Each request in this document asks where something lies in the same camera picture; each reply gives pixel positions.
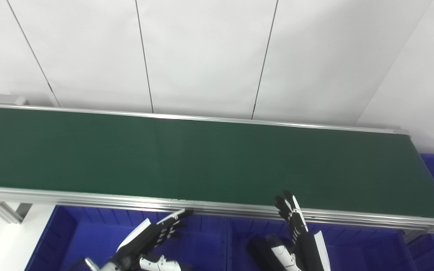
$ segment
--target metal rail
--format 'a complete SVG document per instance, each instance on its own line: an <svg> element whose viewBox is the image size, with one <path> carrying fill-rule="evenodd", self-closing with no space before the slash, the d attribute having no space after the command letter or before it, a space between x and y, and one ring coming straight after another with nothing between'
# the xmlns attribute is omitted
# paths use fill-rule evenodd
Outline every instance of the metal rail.
<svg viewBox="0 0 434 271"><path fill-rule="evenodd" d="M81 192L58 192L36 189L0 187L0 201L60 204L68 206L168 212L180 208L194 208L196 213L244 218L280 219L275 207L224 202L187 201L136 196L108 195ZM434 233L434 218L398 216L303 208L306 221Z"/></svg>
<svg viewBox="0 0 434 271"><path fill-rule="evenodd" d="M380 132L383 134L408 134L405 130L398 130L398 129L391 130L391 129L362 128L362 127L349 127L349 126L334 126L334 125L312 125L306 123L271 122L267 120L243 120L243 119L183 116L183 115L157 114L157 113L133 113L133 112L124 112L124 111L90 110L90 109L77 109L77 108L59 108L59 107L43 107L43 106L11 105L11 104L0 104L0 108L12 108L12 109L20 109L20 110L58 111L58 112L72 112L72 113L92 113L92 114L105 114L105 115L134 116L134 117L144 117L144 118L154 118L154 119L169 119L169 120L200 120L206 122L244 123L250 125L274 125L274 126L287 126L287 127L297 127L297 128L341 130L341 131L355 131L355 132Z"/></svg>

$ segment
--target conveyor leg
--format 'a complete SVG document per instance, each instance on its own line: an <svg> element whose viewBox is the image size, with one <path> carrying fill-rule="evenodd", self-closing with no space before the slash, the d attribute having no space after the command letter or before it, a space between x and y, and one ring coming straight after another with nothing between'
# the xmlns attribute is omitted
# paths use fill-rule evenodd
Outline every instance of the conveyor leg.
<svg viewBox="0 0 434 271"><path fill-rule="evenodd" d="M14 211L5 202L0 202L0 217L3 220L5 220L7 223L20 224L23 221L23 219L26 217L29 208L31 208L31 204L22 203L19 204L16 211Z"/></svg>
<svg viewBox="0 0 434 271"><path fill-rule="evenodd" d="M408 244L409 242L415 240L417 237L426 234L425 230L403 230L403 238L405 242Z"/></svg>

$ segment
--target robotic hand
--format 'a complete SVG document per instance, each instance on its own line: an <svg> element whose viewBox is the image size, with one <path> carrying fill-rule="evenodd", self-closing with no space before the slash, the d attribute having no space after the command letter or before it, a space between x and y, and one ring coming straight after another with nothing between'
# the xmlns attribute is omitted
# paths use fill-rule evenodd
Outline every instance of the robotic hand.
<svg viewBox="0 0 434 271"><path fill-rule="evenodd" d="M279 215L289 224L292 241L288 244L275 234L255 236L248 250L262 271L330 271L329 257L322 233L308 231L296 197L284 190L284 197L275 197Z"/></svg>
<svg viewBox="0 0 434 271"><path fill-rule="evenodd" d="M120 244L117 252L100 269L90 258L82 260L91 271L190 271L189 266L167 261L163 255L155 256L151 250L168 238L179 237L177 228L184 227L181 218L193 214L193 209L176 211L156 224L145 219Z"/></svg>
<svg viewBox="0 0 434 271"><path fill-rule="evenodd" d="M330 271L329 257L322 232L309 233L303 212L296 197L284 190L284 197L275 197L279 215L289 223L289 231L294 247L287 250L276 235L267 236L267 243L286 271Z"/></svg>

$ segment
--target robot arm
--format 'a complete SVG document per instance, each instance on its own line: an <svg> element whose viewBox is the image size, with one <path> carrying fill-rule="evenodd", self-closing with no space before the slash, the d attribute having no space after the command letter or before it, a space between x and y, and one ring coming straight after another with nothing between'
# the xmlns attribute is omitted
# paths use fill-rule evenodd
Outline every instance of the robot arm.
<svg viewBox="0 0 434 271"><path fill-rule="evenodd" d="M294 257L295 266L288 264L289 257L283 253L274 253L279 261L286 266L287 271L331 271L329 257L327 255L326 244L322 233L309 233L303 212L301 211L296 197L288 190L284 190L284 197L277 195L275 197L275 206L279 209L279 215L289 223L289 231L294 248L291 257ZM280 251L285 248L284 245L275 245L273 251Z"/></svg>
<svg viewBox="0 0 434 271"><path fill-rule="evenodd" d="M101 269L89 258L84 259L84 263L91 271L189 271L188 266L167 261L163 255L155 257L150 252L167 239L179 237L176 229L185 226L181 219L191 214L193 209L181 209L156 224L147 218L122 241L117 252Z"/></svg>

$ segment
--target white wall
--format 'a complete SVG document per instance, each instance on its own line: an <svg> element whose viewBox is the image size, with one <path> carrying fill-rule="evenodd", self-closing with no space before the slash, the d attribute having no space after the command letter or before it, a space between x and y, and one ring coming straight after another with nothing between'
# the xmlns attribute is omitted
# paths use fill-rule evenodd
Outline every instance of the white wall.
<svg viewBox="0 0 434 271"><path fill-rule="evenodd" d="M434 2L357 125L401 127L419 151L434 153Z"/></svg>
<svg viewBox="0 0 434 271"><path fill-rule="evenodd" d="M400 127L434 152L434 1L276 3L0 0L0 93L34 105Z"/></svg>

